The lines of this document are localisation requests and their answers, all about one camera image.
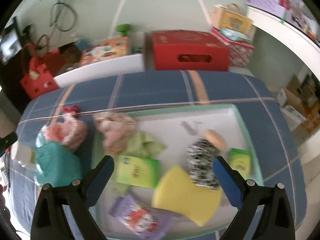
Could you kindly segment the white pill bottle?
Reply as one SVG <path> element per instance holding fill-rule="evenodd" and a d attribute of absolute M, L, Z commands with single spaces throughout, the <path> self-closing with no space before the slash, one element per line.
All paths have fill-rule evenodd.
<path fill-rule="evenodd" d="M 19 163 L 23 168 L 35 169 L 35 151 L 19 141 L 16 141 L 10 150 L 11 159 Z"/>

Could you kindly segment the green tissue pack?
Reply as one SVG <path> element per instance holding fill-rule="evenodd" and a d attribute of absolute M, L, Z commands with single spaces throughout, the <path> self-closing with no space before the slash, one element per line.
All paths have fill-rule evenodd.
<path fill-rule="evenodd" d="M 248 179 L 251 172 L 251 153 L 246 150 L 231 148 L 229 151 L 229 165 L 238 171 L 244 179 Z"/>
<path fill-rule="evenodd" d="M 157 159 L 121 155 L 117 161 L 116 182 L 155 189 L 161 176 Z"/>

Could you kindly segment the pink white fuzzy sock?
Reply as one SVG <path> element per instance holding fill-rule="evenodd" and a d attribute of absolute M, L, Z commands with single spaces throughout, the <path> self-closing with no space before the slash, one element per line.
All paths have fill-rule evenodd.
<path fill-rule="evenodd" d="M 75 152 L 87 136 L 87 125 L 78 120 L 76 110 L 63 113 L 64 122 L 55 122 L 45 126 L 41 132 L 46 142 L 61 144 L 69 152 Z"/>

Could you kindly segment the purple snack packet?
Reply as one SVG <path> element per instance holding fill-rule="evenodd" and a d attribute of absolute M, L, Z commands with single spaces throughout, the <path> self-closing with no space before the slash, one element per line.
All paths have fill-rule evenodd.
<path fill-rule="evenodd" d="M 177 220 L 167 212 L 147 207 L 131 194 L 118 197 L 110 215 L 140 239 L 163 239 Z"/>

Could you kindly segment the black white patterned sock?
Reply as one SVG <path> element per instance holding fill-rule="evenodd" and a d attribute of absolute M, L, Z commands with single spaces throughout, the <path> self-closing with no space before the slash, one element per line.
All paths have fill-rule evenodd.
<path fill-rule="evenodd" d="M 213 160 L 220 151 L 208 140 L 199 139 L 187 148 L 189 176 L 197 186 L 218 190 L 220 184 L 213 172 Z"/>

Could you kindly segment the yellow green sponge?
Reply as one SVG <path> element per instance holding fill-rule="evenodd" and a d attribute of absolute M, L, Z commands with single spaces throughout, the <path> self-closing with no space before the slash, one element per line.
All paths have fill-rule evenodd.
<path fill-rule="evenodd" d="M 211 190 L 195 185 L 179 166 L 173 166 L 159 180 L 153 193 L 151 206 L 168 210 L 204 226 L 216 212 L 222 189 Z"/>

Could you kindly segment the pink beige fuzzy sock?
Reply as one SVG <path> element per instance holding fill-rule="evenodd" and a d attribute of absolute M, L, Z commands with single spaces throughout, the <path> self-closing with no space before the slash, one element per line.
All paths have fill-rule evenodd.
<path fill-rule="evenodd" d="M 124 113 L 101 112 L 93 115 L 96 129 L 104 135 L 103 149 L 112 157 L 123 152 L 137 131 L 137 122 Z"/>

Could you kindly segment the light green cloth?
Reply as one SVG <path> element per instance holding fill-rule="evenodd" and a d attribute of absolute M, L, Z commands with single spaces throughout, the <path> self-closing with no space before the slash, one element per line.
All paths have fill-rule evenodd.
<path fill-rule="evenodd" d="M 149 133 L 144 131 L 135 133 L 130 138 L 127 148 L 123 152 L 121 152 L 115 159 L 114 192 L 117 195 L 123 196 L 131 187 L 131 185 L 125 185 L 116 182 L 117 161 L 121 155 L 157 159 L 159 154 L 165 149 L 166 145 L 156 140 Z"/>

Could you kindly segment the teal toy box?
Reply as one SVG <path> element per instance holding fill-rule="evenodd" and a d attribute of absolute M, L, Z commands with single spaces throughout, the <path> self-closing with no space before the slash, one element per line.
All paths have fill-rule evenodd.
<path fill-rule="evenodd" d="M 49 141 L 35 152 L 35 183 L 39 187 L 49 183 L 52 187 L 67 186 L 82 179 L 80 159 L 58 142 Z"/>

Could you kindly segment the blue plaid tablecloth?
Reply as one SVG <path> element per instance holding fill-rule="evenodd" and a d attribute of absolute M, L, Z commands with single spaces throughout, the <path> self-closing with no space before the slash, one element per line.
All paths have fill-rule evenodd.
<path fill-rule="evenodd" d="M 230 72 L 147 71 L 102 77 L 39 96 L 26 107 L 17 126 L 20 143 L 35 147 L 36 137 L 63 106 L 78 105 L 80 119 L 92 124 L 96 111 L 133 111 L 203 102 L 234 104 L 249 131 L 266 185 L 285 185 L 295 226 L 306 215 L 302 165 L 280 107 L 256 77 Z"/>

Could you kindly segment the red pipe cleaner ornament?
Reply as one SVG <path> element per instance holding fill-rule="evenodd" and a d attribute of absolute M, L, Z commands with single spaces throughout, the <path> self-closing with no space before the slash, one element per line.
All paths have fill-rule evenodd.
<path fill-rule="evenodd" d="M 80 107 L 78 105 L 71 105 L 67 107 L 63 107 L 62 109 L 63 114 L 70 114 L 71 117 L 76 118 L 80 113 Z"/>

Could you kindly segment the red felt handbag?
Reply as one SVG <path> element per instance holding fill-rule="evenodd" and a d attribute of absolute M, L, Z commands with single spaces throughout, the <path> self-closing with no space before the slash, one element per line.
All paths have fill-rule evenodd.
<path fill-rule="evenodd" d="M 46 52 L 40 56 L 37 46 L 43 38 L 46 41 Z M 66 61 L 58 49 L 50 50 L 49 42 L 49 36 L 44 34 L 36 44 L 27 43 L 22 49 L 23 77 L 20 84 L 31 100 L 59 88 L 54 77 Z"/>

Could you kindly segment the red white patterned tin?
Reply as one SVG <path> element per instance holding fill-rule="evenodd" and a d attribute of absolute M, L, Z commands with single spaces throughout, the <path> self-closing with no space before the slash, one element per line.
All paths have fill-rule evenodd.
<path fill-rule="evenodd" d="M 229 49 L 229 65 L 245 68 L 253 54 L 254 46 L 244 41 L 233 41 L 221 34 L 217 29 L 211 28 L 211 34 L 215 36 Z"/>

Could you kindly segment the black appliance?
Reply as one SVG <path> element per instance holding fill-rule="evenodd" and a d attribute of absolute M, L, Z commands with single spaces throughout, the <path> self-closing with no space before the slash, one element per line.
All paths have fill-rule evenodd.
<path fill-rule="evenodd" d="M 31 41 L 30 29 L 32 25 L 27 25 L 20 30 L 17 17 L 9 20 L 1 33 L 1 63 L 6 65 L 24 45 Z"/>

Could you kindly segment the red cardboard box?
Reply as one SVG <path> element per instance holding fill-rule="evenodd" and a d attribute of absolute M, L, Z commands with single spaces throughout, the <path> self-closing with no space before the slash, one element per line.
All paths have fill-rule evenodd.
<path fill-rule="evenodd" d="M 151 40 L 155 70 L 228 70 L 229 49 L 210 33 L 154 31 Z"/>

